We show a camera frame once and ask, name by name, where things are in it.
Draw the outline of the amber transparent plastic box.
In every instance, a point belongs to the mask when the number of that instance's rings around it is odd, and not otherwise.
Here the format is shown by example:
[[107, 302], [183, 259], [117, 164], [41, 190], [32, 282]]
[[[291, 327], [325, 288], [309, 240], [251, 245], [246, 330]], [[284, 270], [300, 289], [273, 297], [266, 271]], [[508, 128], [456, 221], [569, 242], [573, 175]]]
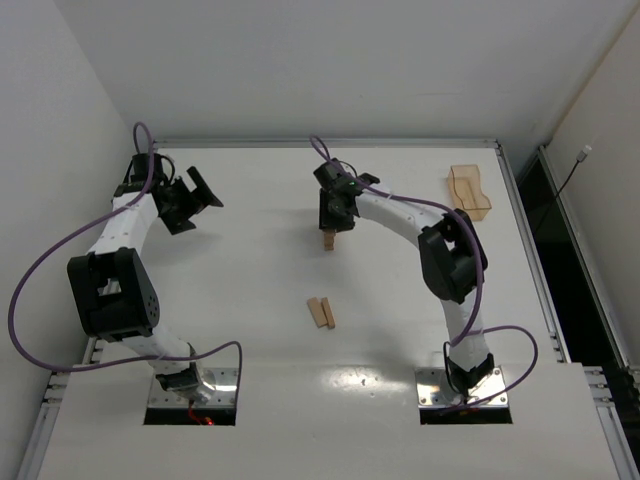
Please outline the amber transparent plastic box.
[[454, 206], [465, 211], [472, 221], [483, 221], [492, 209], [490, 199], [482, 190], [478, 165], [452, 165], [447, 186]]

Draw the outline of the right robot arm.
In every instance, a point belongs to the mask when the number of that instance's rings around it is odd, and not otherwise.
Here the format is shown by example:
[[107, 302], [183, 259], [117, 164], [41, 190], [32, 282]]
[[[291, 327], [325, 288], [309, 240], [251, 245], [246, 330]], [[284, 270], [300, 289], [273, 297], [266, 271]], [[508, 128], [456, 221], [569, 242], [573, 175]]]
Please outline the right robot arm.
[[480, 313], [483, 281], [477, 276], [488, 266], [474, 226], [459, 209], [442, 214], [386, 192], [368, 173], [351, 177], [325, 162], [314, 171], [320, 185], [319, 228], [350, 231], [355, 219], [373, 221], [415, 246], [428, 290], [440, 301], [449, 335], [445, 364], [449, 383], [469, 395], [494, 368], [484, 337]]

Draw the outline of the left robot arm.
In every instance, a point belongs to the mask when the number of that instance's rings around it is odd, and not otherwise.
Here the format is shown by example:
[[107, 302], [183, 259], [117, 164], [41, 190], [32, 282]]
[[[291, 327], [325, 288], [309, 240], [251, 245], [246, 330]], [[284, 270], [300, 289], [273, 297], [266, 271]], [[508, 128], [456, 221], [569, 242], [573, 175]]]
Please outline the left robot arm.
[[133, 156], [112, 198], [112, 217], [89, 251], [69, 260], [67, 274], [88, 336], [129, 348], [146, 359], [163, 390], [203, 402], [212, 396], [212, 384], [192, 345], [161, 325], [160, 301], [140, 254], [155, 220], [177, 235], [195, 229], [192, 216], [222, 203], [194, 166], [187, 170], [193, 189], [170, 178], [163, 170], [168, 160]]

